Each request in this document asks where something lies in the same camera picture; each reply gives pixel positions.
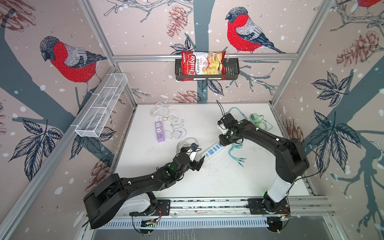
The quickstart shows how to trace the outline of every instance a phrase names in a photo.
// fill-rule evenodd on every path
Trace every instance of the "bird illustration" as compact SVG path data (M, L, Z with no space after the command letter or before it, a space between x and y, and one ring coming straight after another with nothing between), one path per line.
M341 3L339 3L339 5L342 5L342 4L344 4L344 3L346 3L346 2L349 2L349 1L352 1L352 0L345 0L345 1L341 2ZM376 3L378 3L379 1L381 1L381 0L357 0L357 2L358 2L358 6L357 6L357 8L351 13L351 15L354 16L355 11L356 11L359 7L365 7L365 8L367 8L367 14L366 14L365 16L367 16L367 15L373 15L373 13L369 12L369 7L372 6L372 5L374 5L374 4L376 4Z
M42 40L40 51L44 61L49 59L68 80L76 83L87 83L87 90L83 92L83 96L86 93L92 93L88 90L88 81L93 75L97 76L98 64L107 59L99 54L88 52L84 48L72 47L60 42L53 36L48 36Z
M237 49L236 53L240 51L252 53L258 48L269 48L278 53L284 53L277 49L266 38L263 30L252 22L244 7L232 8L225 19L228 20L228 41Z

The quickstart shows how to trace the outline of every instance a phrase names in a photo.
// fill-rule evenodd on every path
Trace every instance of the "red chip bag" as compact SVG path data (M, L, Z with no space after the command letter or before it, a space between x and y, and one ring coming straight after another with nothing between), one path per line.
M223 67L225 51L221 53L182 51L181 56L183 75L225 74L225 69ZM182 81L193 80L205 80L205 78L186 78Z

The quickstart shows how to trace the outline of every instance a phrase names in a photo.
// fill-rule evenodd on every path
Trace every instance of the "white wire basket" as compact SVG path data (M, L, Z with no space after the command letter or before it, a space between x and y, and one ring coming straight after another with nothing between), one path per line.
M75 130L80 137L100 136L126 84L125 74L111 74Z

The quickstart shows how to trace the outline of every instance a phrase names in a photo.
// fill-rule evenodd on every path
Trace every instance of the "black basket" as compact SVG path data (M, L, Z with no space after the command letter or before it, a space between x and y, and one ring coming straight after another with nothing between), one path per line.
M224 58L223 66L226 74L211 74L211 75L182 75L181 59L175 59L175 75L176 80L182 81L186 78L226 78L226 80L236 80L240 73L238 58Z

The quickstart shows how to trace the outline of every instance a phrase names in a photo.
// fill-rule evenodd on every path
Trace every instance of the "white tabletop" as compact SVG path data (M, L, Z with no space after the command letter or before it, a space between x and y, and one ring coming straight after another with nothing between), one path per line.
M156 171L167 162L172 162L176 154L176 144L187 137L194 137L203 151L218 142L221 134L217 121L222 117L217 104L172 104L170 115L184 120L187 136L157 142L155 122L157 118L150 114L154 105L139 105L134 115L131 128L121 152L116 173L120 177L138 177ZM264 115L273 126L269 132L282 136L268 104L245 103L223 104L224 110L238 107L248 118L252 113ZM236 120L242 120L237 110L231 111ZM169 122L164 124L170 130ZM263 196L269 189L275 176L275 157L259 145L244 140L241 149L234 149L235 157L246 158L241 167L228 155L230 145L226 146L214 158L205 162L200 171L188 170L184 178L175 185L162 191L154 192L156 197L255 197ZM290 190L289 196L309 195L302 180Z

